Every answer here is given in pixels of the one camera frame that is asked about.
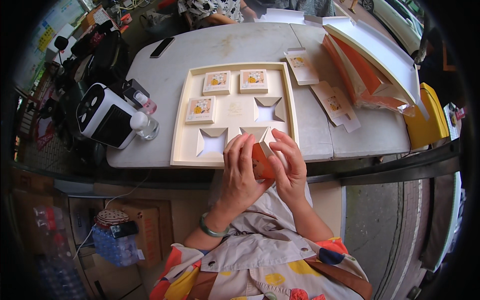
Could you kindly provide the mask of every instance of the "hand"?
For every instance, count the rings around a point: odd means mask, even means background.
[[[241,10],[241,13],[245,17],[245,19],[249,19],[249,18],[258,19],[257,13],[250,7],[246,7],[245,9]]]
[[[275,172],[278,196],[292,210],[293,206],[300,203],[303,204],[306,201],[305,182],[307,181],[307,165],[303,161],[300,149],[295,141],[277,129],[273,129],[272,134],[279,142],[271,142],[269,144],[270,148],[283,153],[291,168],[290,170],[285,170],[280,159],[275,155],[270,156],[268,162],[272,165]]]
[[[274,182],[273,179],[262,183],[255,180],[252,166],[254,143],[255,137],[244,133],[234,137],[223,151],[225,170],[222,192],[212,211],[215,210],[216,214],[221,212],[230,221],[255,203]]]

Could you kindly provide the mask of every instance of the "woman's right hand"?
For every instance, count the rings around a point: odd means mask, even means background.
[[[273,136],[279,142],[271,142],[270,148],[282,152],[287,158],[291,168],[285,170],[280,159],[275,155],[268,158],[275,172],[276,191],[285,204],[292,209],[292,206],[304,204],[305,182],[307,181],[307,165],[303,161],[300,149],[286,133],[277,129],[272,130]]]

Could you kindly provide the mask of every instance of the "woman's left hand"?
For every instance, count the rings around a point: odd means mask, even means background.
[[[255,180],[252,166],[254,143],[252,134],[237,135],[223,152],[225,170],[222,193],[214,209],[222,211],[231,220],[255,203],[275,181],[267,179],[258,183]]]
[[[258,19],[257,18],[257,13],[251,9],[250,7],[246,7],[245,9],[241,10],[241,14],[245,19]]]

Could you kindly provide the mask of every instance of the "table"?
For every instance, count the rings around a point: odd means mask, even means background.
[[[320,80],[338,86],[347,95],[330,56],[319,45],[324,29],[284,23],[222,25],[187,32],[157,59],[150,53],[160,42],[141,49],[132,62],[127,80],[134,78],[158,105],[153,117],[160,123],[158,137],[144,141],[139,136],[123,150],[108,147],[108,163],[115,168],[170,167],[175,118],[183,81],[191,68],[248,61],[286,61],[288,48],[305,47],[315,62]],[[347,133],[328,120],[308,86],[299,86],[290,72],[299,143],[307,162],[378,156],[409,151],[408,134],[400,114],[389,110],[357,109],[361,128]]]

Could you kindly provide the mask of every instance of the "small spray bottle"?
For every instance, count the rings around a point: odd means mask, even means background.
[[[133,94],[133,98],[138,101],[143,106],[143,109],[140,111],[144,112],[147,115],[151,115],[156,111],[156,104],[149,97],[145,96],[142,92],[136,91]]]

